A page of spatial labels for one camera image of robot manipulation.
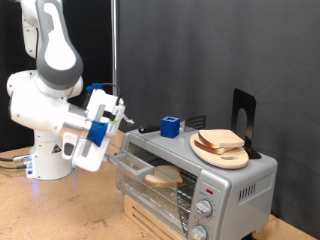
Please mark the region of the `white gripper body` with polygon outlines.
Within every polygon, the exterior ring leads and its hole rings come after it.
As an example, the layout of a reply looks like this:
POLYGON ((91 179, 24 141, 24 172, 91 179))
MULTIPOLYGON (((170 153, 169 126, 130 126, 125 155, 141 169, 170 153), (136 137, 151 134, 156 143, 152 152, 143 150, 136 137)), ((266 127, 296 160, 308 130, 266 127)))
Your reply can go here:
POLYGON ((121 97, 94 89, 87 110, 91 126, 87 136, 78 140, 73 161, 78 167, 95 172, 100 168, 110 139, 118 132, 125 105, 121 97))

